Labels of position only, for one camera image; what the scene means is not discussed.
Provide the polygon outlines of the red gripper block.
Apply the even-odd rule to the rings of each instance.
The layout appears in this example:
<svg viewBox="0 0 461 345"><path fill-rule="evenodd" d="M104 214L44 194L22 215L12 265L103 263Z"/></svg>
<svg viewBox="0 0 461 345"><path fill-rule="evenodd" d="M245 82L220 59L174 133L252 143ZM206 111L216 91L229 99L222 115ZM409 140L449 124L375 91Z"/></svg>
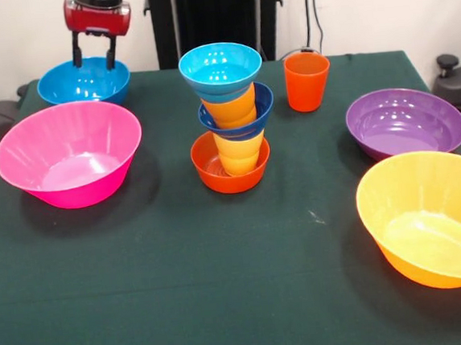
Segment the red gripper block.
<svg viewBox="0 0 461 345"><path fill-rule="evenodd" d="M79 32L107 34L107 69L115 68L116 36L125 35L130 27L130 4L124 0L64 0L64 19L72 32L72 65L82 66Z"/></svg>

